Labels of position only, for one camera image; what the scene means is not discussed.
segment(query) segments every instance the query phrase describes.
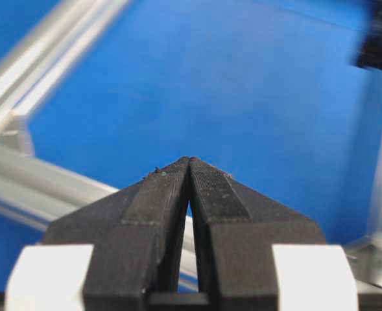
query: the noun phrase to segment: white block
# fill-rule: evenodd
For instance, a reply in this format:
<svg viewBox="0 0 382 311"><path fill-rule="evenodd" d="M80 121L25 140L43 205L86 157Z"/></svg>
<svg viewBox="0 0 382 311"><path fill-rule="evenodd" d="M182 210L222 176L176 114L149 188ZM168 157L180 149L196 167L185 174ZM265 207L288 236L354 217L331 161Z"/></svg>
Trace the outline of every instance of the white block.
<svg viewBox="0 0 382 311"><path fill-rule="evenodd" d="M27 246L6 286L6 311L84 311L93 245Z"/></svg>
<svg viewBox="0 0 382 311"><path fill-rule="evenodd" d="M274 244L279 311L358 311L355 279L340 246Z"/></svg>

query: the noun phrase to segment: blue surface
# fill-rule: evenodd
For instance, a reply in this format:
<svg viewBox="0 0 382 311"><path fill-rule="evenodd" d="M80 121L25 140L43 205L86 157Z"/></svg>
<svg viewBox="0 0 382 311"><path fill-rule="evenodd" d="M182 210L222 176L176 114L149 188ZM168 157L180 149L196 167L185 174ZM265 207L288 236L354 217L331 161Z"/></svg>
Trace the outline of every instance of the blue surface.
<svg viewBox="0 0 382 311"><path fill-rule="evenodd" d="M365 18L359 1L136 1L33 118L37 156L119 188L198 156L353 240L382 131L382 72L351 65Z"/></svg>

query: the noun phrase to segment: blue background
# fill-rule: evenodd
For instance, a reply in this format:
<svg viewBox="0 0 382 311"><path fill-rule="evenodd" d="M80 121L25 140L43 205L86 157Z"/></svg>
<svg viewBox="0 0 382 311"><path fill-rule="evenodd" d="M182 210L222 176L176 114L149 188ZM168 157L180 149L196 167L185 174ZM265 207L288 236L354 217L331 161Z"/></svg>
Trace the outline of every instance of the blue background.
<svg viewBox="0 0 382 311"><path fill-rule="evenodd" d="M0 57L55 1L5 2ZM347 0L135 1L31 120L36 155L117 188L198 156L349 242L382 133L382 72L352 66L367 14ZM0 217L0 290L39 237Z"/></svg>

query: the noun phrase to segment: blue table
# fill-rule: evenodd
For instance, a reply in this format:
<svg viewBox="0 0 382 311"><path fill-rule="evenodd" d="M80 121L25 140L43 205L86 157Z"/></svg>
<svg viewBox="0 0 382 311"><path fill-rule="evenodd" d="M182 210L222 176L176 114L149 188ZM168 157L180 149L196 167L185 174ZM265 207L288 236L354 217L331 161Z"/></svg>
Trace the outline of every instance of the blue table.
<svg viewBox="0 0 382 311"><path fill-rule="evenodd" d="M0 56L56 1L10 2L22 31L0 27ZM382 134L382 72L352 65L366 13L362 1L138 0L32 119L36 154L118 188L198 156L330 242L359 238ZM39 237L0 217L0 289Z"/></svg>

